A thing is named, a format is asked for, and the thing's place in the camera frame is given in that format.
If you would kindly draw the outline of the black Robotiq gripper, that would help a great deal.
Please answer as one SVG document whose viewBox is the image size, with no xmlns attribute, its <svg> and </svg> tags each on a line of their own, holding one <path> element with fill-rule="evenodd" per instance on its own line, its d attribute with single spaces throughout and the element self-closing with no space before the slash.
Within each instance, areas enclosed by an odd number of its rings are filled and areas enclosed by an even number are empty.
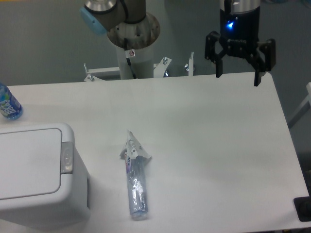
<svg viewBox="0 0 311 233">
<path fill-rule="evenodd" d="M 276 65 L 276 41 L 272 38 L 258 42 L 259 0 L 221 0 L 220 34 L 216 31 L 206 36 L 205 59 L 216 68 L 216 77 L 223 74 L 222 58 L 227 54 L 243 58 L 255 70 L 254 86 L 259 86 L 261 78 Z M 216 43 L 222 46 L 216 53 Z"/>
</svg>

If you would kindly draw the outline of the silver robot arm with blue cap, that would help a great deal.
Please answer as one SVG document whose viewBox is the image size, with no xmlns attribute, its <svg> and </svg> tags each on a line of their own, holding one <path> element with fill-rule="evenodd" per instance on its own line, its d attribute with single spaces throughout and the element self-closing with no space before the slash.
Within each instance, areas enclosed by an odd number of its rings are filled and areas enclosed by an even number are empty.
<svg viewBox="0 0 311 233">
<path fill-rule="evenodd" d="M 85 24 L 98 35 L 107 35 L 117 52 L 121 79 L 160 77 L 166 71 L 163 62 L 154 66 L 153 44 L 160 35 L 158 20 L 146 11 L 143 0 L 87 0 L 80 9 Z M 223 74 L 224 56 L 245 59 L 254 69 L 254 85 L 276 64 L 276 42 L 259 41 L 260 1 L 220 1 L 220 31 L 212 31 L 205 40 L 205 59 Z"/>
</svg>

